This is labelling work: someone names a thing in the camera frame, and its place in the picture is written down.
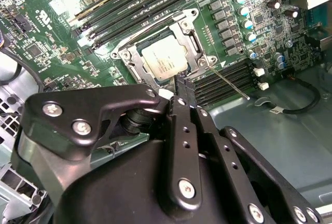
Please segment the cable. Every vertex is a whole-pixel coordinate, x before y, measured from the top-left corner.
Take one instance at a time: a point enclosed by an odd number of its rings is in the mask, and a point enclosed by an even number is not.
[[[42,79],[39,77],[39,74],[37,72],[33,71],[26,62],[19,59],[14,53],[12,53],[11,51],[9,51],[6,48],[0,49],[0,52],[7,55],[7,56],[9,56],[14,61],[16,61],[20,66],[22,66],[35,79],[35,81],[38,85],[38,92],[39,93],[44,91],[45,86],[44,86],[44,83],[43,83]]]
[[[289,76],[288,77],[290,80],[300,84],[301,86],[309,89],[313,95],[314,95],[314,99],[313,101],[307,105],[306,107],[303,107],[303,108],[300,108],[300,109],[295,109],[295,110],[289,110],[289,109],[283,109],[282,110],[282,113],[283,114],[290,114],[290,115],[294,115],[294,114],[304,114],[306,112],[308,112],[309,110],[313,109],[318,103],[319,101],[321,100],[321,94],[319,92],[319,90],[317,88],[315,88],[313,85],[311,85],[310,83],[308,82],[305,82],[301,79],[298,79],[298,78],[295,78],[293,76]],[[266,105],[267,107],[269,107],[270,109],[274,109],[277,107],[276,104],[274,103],[271,103],[271,102],[266,102],[264,103],[264,105]]]

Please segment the white label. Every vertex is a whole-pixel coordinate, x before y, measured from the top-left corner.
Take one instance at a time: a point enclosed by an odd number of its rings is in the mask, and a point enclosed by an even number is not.
[[[270,110],[270,113],[273,113],[273,114],[282,114],[283,110],[284,110],[284,108],[276,106],[274,109]]]

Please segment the gray metal panel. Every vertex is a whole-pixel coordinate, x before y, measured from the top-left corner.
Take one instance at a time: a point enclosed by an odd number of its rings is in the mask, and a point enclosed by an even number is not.
[[[300,77],[317,82],[315,69]],[[288,80],[265,93],[289,109],[312,100]],[[241,132],[314,207],[332,203],[332,98],[298,116],[275,115],[241,99],[210,113],[218,128],[230,125]]]

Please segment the black cable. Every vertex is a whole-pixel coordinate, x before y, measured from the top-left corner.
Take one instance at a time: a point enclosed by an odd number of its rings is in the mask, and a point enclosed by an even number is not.
[[[8,80],[0,80],[0,87],[8,85],[13,80],[15,80],[17,77],[19,77],[21,71],[22,71],[22,66],[20,64],[17,64],[16,71],[15,71],[15,73],[13,74],[13,76],[10,79],[8,79]]]
[[[9,56],[14,61],[16,61],[20,66],[22,66],[35,79],[35,81],[38,85],[38,92],[39,93],[44,91],[45,86],[44,86],[44,83],[43,83],[42,79],[39,77],[39,74],[37,72],[33,71],[27,63],[25,63],[23,60],[19,59],[14,53],[12,53],[11,51],[9,51],[6,48],[0,49],[0,52],[2,52],[3,54]]]
[[[317,88],[315,88],[313,85],[311,85],[308,82],[305,82],[301,79],[298,78],[294,78],[294,77],[289,77],[290,80],[300,84],[301,86],[309,89],[313,95],[314,95],[314,99],[312,100],[312,102],[307,105],[306,107],[300,108],[300,109],[294,109],[294,110],[289,110],[289,109],[283,109],[282,113],[283,114],[290,114],[290,115],[294,115],[294,114],[304,114],[306,112],[308,112],[309,110],[313,109],[321,100],[321,94],[319,92],[319,90]],[[267,106],[270,109],[274,109],[277,107],[276,104],[271,103],[271,102],[266,102],[264,103],[265,106]]]

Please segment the black ram slot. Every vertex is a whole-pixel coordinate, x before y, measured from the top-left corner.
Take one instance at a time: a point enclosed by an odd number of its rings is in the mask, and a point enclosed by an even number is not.
[[[152,17],[153,15],[157,14],[158,12],[163,11],[164,9],[166,9],[167,7],[173,5],[174,3],[178,2],[178,1],[180,1],[180,0],[169,0],[166,3],[160,5],[159,7],[155,7],[151,11],[147,12],[146,14],[136,18],[134,21],[132,19],[129,19],[129,22],[127,24],[124,24],[122,27],[114,30],[113,32],[104,36],[101,40],[97,41],[93,45],[93,49],[95,50],[95,49],[101,47],[102,45],[108,43],[111,40],[111,38],[119,35],[123,31],[125,31],[137,24],[143,24],[146,19]]]
[[[121,19],[129,17],[130,15],[134,14],[135,12],[137,12],[139,10],[143,10],[146,7],[146,5],[153,4],[153,2],[155,2],[155,1],[157,1],[157,0],[142,0],[141,3],[139,3],[138,5],[130,7],[132,5],[132,2],[131,2],[127,5],[125,5],[124,7],[118,9],[117,12],[114,12],[117,9],[111,9],[111,11],[113,12],[112,14],[115,16],[110,18],[110,21],[107,22],[105,25],[100,26],[100,27],[96,28],[95,30],[93,30],[93,32],[90,34],[90,36],[91,35],[93,35],[93,36],[102,35],[103,33],[107,32],[107,30],[110,27],[112,27],[114,24],[118,23]]]

